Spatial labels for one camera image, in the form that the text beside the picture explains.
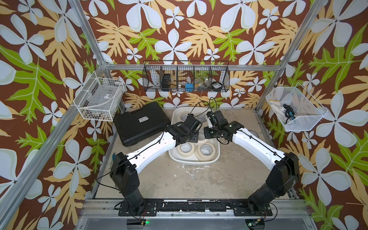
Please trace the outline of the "masking tape roll one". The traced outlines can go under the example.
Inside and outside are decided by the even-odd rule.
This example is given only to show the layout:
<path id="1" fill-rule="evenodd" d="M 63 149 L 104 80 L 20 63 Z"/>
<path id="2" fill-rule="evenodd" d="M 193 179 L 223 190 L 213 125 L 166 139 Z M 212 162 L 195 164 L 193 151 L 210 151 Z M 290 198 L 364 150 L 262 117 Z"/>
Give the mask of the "masking tape roll one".
<path id="1" fill-rule="evenodd" d="M 188 158 L 194 154 L 195 146 L 193 143 L 190 142 L 183 143 L 177 147 L 177 151 L 180 156 Z"/>

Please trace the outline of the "white plastic storage box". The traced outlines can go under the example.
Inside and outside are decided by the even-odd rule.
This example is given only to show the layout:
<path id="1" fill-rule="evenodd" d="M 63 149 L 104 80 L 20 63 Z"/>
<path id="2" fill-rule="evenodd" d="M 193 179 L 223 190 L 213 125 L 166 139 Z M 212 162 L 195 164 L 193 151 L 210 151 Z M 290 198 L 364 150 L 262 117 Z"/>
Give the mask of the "white plastic storage box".
<path id="1" fill-rule="evenodd" d="M 184 122 L 188 114 L 193 114 L 202 123 L 202 127 L 195 138 L 197 142 L 192 140 L 169 150 L 172 160 L 185 165 L 208 165 L 219 159 L 220 143 L 216 139 L 206 139 L 204 135 L 204 128 L 209 126 L 207 112 L 209 110 L 203 107 L 180 107 L 174 110 L 172 124 Z"/>

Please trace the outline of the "masking tape roll two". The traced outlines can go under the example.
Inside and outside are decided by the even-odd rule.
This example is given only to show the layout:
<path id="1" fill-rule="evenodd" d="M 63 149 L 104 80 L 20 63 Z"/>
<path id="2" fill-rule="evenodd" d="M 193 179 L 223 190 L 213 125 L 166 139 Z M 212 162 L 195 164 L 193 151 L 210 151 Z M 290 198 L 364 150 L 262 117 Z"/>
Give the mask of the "masking tape roll two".
<path id="1" fill-rule="evenodd" d="M 197 147 L 196 157 L 200 161 L 211 161 L 216 153 L 215 147 L 210 143 L 204 143 Z"/>

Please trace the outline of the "masking tape roll four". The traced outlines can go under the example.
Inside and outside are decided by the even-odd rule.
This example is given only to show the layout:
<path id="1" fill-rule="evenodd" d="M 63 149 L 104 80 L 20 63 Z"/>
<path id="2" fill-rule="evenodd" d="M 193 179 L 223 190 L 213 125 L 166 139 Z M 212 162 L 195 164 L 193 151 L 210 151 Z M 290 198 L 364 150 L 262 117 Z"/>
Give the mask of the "masking tape roll four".
<path id="1" fill-rule="evenodd" d="M 204 134 L 204 129 L 200 128 L 198 131 L 198 143 L 205 143 L 207 141 L 205 134 Z"/>

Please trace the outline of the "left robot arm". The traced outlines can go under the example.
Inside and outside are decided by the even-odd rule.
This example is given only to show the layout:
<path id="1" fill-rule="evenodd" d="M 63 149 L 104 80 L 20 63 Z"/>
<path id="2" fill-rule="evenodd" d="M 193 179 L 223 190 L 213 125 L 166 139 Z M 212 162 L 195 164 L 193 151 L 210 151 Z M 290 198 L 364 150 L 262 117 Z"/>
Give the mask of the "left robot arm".
<path id="1" fill-rule="evenodd" d="M 184 122 L 168 125 L 157 139 L 144 147 L 127 155 L 119 153 L 115 156 L 109 176 L 132 214 L 144 212 L 145 199 L 139 191 L 139 173 L 163 153 L 191 141 L 201 127 L 202 122 L 188 114 Z"/>

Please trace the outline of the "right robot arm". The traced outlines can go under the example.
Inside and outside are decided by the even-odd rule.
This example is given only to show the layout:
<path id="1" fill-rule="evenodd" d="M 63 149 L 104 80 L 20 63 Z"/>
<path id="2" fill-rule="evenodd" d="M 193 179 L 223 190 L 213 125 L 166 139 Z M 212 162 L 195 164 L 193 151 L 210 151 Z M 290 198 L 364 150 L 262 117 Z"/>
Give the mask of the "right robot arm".
<path id="1" fill-rule="evenodd" d="M 207 112 L 208 127 L 204 128 L 207 139 L 225 139 L 256 157 L 270 171 L 265 183 L 246 201 L 246 210 L 258 214 L 272 200 L 285 195 L 301 178 L 299 159 L 296 154 L 284 153 L 255 137 L 237 121 L 228 122 L 221 111 Z"/>

